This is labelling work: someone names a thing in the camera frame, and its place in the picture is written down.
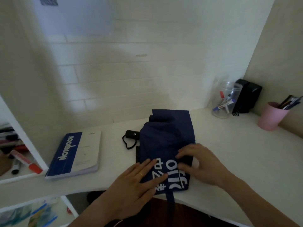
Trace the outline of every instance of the white desk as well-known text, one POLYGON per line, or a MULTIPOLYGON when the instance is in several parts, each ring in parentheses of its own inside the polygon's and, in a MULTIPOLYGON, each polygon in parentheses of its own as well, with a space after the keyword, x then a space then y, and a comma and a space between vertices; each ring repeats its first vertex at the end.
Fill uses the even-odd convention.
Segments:
MULTIPOLYGON (((278 128, 267 132, 258 116, 218 119, 209 109, 190 112, 197 143, 207 146, 235 175, 263 198, 303 226, 303 139, 278 128)), ((135 149, 127 150, 122 136, 140 130, 148 119, 97 126, 101 130, 100 166, 96 173, 48 181, 35 177, 0 188, 0 212, 47 196, 105 190, 127 167, 135 163, 135 149)), ((191 177, 189 189, 174 193, 176 202, 239 226, 252 226, 244 212, 223 190, 191 177)))

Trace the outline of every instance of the notebook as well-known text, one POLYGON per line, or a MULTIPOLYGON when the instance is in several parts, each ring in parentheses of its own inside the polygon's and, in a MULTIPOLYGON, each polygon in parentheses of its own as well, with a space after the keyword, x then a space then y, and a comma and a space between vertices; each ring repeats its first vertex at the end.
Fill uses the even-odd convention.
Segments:
POLYGON ((96 172, 99 166, 101 132, 66 134, 45 178, 63 178, 96 172))

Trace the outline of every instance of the hand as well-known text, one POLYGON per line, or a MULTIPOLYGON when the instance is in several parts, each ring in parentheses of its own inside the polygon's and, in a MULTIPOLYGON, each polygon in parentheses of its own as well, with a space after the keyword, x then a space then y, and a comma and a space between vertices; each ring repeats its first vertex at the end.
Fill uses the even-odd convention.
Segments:
POLYGON ((223 187, 223 184, 233 174, 218 160, 218 158, 201 144, 190 144, 179 150, 176 158, 194 156, 199 161, 199 168, 195 169, 187 164, 179 163, 180 170, 189 173, 202 182, 223 187))
POLYGON ((106 212, 108 222, 115 219, 122 220, 139 213, 142 207, 152 199, 156 193, 155 187, 167 179, 168 174, 145 183, 140 183, 140 181, 156 163, 156 159, 152 161, 147 159, 142 164, 132 165, 94 201, 106 212))

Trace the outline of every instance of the pink cup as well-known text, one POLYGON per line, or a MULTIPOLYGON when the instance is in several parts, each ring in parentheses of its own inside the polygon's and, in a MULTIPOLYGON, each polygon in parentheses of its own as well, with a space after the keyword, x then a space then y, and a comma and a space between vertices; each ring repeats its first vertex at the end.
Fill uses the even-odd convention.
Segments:
POLYGON ((287 115, 289 110, 278 109, 279 106, 276 102, 268 102, 265 110, 263 111, 259 121, 258 126, 263 130, 273 131, 275 130, 279 122, 287 115))

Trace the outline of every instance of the sticker on wall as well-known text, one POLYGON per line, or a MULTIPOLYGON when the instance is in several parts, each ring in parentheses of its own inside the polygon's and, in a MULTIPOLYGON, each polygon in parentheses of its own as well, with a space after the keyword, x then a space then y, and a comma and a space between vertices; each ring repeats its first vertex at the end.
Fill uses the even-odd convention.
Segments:
POLYGON ((58 6, 57 0, 40 0, 41 5, 58 6))
POLYGON ((113 28, 114 11, 108 0, 32 0, 32 3, 46 35, 108 35, 113 28))

